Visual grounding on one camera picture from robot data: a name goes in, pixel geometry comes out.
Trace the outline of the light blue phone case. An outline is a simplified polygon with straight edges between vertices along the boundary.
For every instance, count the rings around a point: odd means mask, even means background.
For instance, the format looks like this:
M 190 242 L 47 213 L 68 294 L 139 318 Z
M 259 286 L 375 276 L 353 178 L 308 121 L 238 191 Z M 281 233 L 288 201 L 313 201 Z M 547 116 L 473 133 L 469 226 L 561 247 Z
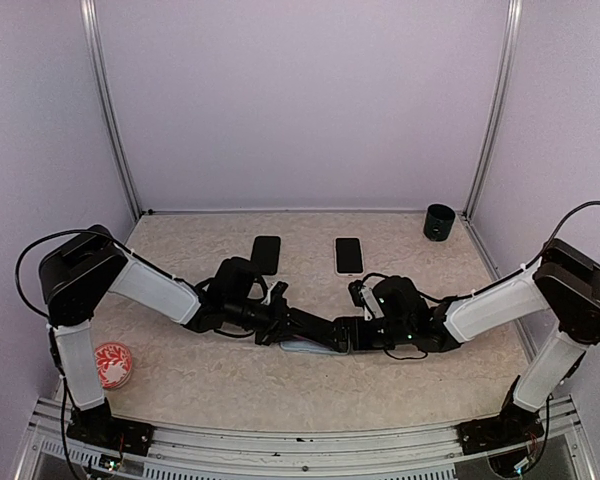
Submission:
M 330 355 L 330 356 L 346 356 L 349 354 L 348 351 L 338 352 L 327 346 L 320 345 L 316 342 L 305 340 L 305 339 L 293 339 L 286 340 L 280 343 L 280 348 L 286 352 L 291 353 L 303 353 L 303 354 L 317 354 L 317 355 Z

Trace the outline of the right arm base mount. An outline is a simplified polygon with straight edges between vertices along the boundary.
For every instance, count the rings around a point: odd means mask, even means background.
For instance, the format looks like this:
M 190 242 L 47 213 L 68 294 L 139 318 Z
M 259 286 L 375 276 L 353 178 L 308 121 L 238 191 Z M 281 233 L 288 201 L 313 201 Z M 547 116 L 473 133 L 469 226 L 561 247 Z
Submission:
M 509 447 L 542 437 L 545 433 L 538 415 L 505 417 L 497 415 L 462 422 L 456 431 L 464 455 Z

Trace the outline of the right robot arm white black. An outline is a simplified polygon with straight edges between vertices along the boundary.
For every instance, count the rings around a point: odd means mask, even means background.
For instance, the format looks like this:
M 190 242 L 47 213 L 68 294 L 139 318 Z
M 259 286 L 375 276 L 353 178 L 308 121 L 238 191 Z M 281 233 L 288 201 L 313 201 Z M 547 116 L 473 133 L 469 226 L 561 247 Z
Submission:
M 513 274 L 466 298 L 447 297 L 430 307 L 407 277 L 378 283 L 380 315 L 340 317 L 334 325 L 346 352 L 412 345 L 423 353 L 455 350 L 475 337 L 537 312 L 550 310 L 557 324 L 527 369 L 516 378 L 493 419 L 491 433 L 515 442 L 558 384 L 600 343 L 600 264 L 560 239 Z

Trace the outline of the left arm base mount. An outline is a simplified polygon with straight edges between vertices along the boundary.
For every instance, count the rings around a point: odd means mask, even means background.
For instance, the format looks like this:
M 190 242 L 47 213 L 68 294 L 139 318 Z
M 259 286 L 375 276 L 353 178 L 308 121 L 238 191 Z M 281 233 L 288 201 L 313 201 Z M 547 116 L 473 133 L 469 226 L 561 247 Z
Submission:
M 155 427 L 149 423 L 112 417 L 89 424 L 71 421 L 67 427 L 67 436 L 87 445 L 146 457 L 154 430 Z

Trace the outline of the black phone case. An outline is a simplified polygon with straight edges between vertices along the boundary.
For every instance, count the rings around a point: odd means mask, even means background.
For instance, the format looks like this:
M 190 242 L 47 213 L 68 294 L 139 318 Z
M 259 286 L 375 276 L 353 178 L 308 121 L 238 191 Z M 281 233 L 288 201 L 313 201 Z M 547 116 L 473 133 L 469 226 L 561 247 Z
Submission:
M 259 235 L 253 241 L 250 260 L 262 275 L 273 276 L 278 273 L 280 250 L 279 236 Z

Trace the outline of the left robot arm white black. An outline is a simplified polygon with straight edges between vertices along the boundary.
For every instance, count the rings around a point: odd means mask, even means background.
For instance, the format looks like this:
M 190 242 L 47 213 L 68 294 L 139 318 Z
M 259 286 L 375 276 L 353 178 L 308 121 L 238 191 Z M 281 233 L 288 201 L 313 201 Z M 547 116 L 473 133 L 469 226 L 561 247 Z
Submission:
M 302 339 L 333 352 L 348 349 L 343 327 L 289 307 L 279 282 L 267 286 L 252 261 L 230 257 L 198 284 L 166 272 L 115 239 L 102 225 L 71 229 L 35 240 L 16 260 L 16 277 L 26 256 L 52 240 L 66 243 L 44 256 L 38 275 L 44 306 L 32 310 L 47 322 L 51 351 L 72 405 L 71 427 L 101 445 L 120 434 L 98 377 L 91 324 L 101 303 L 118 296 L 203 334 L 230 324 L 259 345 Z

